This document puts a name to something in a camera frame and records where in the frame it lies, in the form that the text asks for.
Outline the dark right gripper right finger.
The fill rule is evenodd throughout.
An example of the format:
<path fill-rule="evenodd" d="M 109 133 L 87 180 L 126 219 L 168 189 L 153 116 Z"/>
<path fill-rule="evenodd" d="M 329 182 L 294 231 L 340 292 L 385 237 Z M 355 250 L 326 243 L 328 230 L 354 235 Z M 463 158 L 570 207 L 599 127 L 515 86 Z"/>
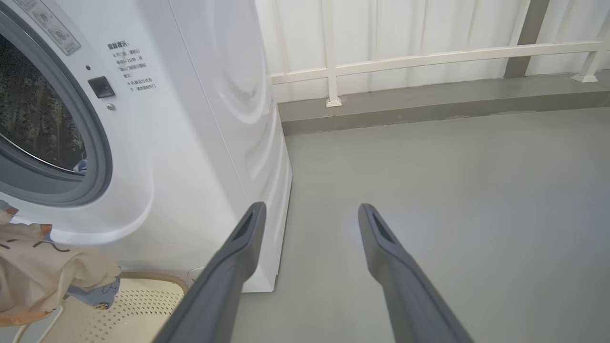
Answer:
<path fill-rule="evenodd" d="M 383 287 L 396 343 L 474 343 L 433 283 L 371 204 L 358 209 L 368 270 Z"/>

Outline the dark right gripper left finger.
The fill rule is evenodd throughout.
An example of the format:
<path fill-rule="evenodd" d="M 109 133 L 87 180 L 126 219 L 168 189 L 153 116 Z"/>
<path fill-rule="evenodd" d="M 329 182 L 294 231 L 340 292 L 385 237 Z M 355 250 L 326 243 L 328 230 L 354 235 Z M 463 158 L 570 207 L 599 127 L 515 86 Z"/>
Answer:
<path fill-rule="evenodd" d="M 266 204 L 254 202 L 152 343 L 230 343 L 244 283 L 257 269 Z"/>

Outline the cream garment with basketball print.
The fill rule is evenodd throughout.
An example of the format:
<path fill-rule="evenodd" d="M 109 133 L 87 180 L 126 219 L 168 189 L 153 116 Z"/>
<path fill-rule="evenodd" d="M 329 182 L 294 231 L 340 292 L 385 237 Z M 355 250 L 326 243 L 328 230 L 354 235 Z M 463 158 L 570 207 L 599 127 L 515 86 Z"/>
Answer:
<path fill-rule="evenodd" d="M 13 223 L 17 213 L 0 200 L 0 327 L 41 321 L 65 297 L 108 310 L 121 268 L 93 248 L 54 242 L 50 224 Z"/>

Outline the white front-load washing machine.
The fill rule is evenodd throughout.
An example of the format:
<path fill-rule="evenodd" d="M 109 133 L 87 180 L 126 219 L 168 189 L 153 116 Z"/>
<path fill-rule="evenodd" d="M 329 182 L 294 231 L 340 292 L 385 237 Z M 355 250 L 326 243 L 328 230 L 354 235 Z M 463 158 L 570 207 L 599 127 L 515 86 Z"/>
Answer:
<path fill-rule="evenodd" d="M 55 242 L 187 282 L 264 202 L 243 291 L 274 291 L 293 173 L 255 0 L 41 1 L 81 47 L 0 0 L 0 200 Z"/>

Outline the cream perforated laundry basket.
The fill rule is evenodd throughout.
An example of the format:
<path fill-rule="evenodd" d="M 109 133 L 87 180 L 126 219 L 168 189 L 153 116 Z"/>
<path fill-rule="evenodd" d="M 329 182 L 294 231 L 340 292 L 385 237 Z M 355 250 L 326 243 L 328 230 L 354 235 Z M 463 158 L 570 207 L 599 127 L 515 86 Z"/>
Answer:
<path fill-rule="evenodd" d="M 0 328 L 0 343 L 152 343 L 188 290 L 175 276 L 125 272 L 108 310 L 65 297 L 42 321 Z"/>

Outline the white metal railing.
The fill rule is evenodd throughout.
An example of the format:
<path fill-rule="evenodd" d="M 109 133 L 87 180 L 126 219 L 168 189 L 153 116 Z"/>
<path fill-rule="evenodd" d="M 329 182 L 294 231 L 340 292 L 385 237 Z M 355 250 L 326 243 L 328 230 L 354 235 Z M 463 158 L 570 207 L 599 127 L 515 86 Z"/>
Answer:
<path fill-rule="evenodd" d="M 550 56 L 560 54 L 587 53 L 587 59 L 580 71 L 573 76 L 573 80 L 589 83 L 597 81 L 595 72 L 603 59 L 603 54 L 610 50 L 610 9 L 604 17 L 595 39 L 584 41 L 566 41 L 566 31 L 570 26 L 574 8 L 579 0 L 568 0 L 556 32 L 555 39 L 549 43 L 521 44 L 520 37 L 525 28 L 525 21 L 529 16 L 529 7 L 533 0 L 521 0 L 517 12 L 510 41 L 506 46 L 474 49 L 472 46 L 473 33 L 476 31 L 481 10 L 482 0 L 473 0 L 473 8 L 469 21 L 466 45 L 463 50 L 446 51 L 430 54 L 427 52 L 427 38 L 429 37 L 430 5 L 433 0 L 424 0 L 423 18 L 419 54 L 415 56 L 380 59 L 377 54 L 371 61 L 358 61 L 349 64 L 337 63 L 336 33 L 334 30 L 333 0 L 320 0 L 322 9 L 322 33 L 325 53 L 325 65 L 322 68 L 291 71 L 286 67 L 284 72 L 273 74 L 274 85 L 293 84 L 296 82 L 326 80 L 328 98 L 327 107 L 339 107 L 342 102 L 338 95 L 337 80 L 348 75 L 365 74 L 369 72 L 390 71 L 431 65 L 462 63 L 466 61 L 486 61 L 509 59 L 517 57 Z"/>

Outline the grey steel column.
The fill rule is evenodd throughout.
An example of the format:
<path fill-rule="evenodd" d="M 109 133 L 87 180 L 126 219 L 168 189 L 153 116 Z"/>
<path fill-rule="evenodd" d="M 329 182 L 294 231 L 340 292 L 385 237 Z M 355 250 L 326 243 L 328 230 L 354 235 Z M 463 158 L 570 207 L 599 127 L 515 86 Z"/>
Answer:
<path fill-rule="evenodd" d="M 523 24 L 516 45 L 534 45 L 537 42 L 549 2 L 550 0 L 529 0 L 528 7 L 524 10 Z M 531 56 L 510 57 L 503 78 L 524 77 L 530 60 Z"/>

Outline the grey instruction sticker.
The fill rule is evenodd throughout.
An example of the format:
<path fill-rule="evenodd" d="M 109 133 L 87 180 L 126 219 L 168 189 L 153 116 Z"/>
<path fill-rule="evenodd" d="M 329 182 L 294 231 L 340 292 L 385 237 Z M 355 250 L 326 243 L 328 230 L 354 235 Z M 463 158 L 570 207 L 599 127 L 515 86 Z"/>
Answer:
<path fill-rule="evenodd" d="M 66 56 L 81 47 L 61 20 L 41 0 L 13 0 L 13 2 L 36 22 Z"/>

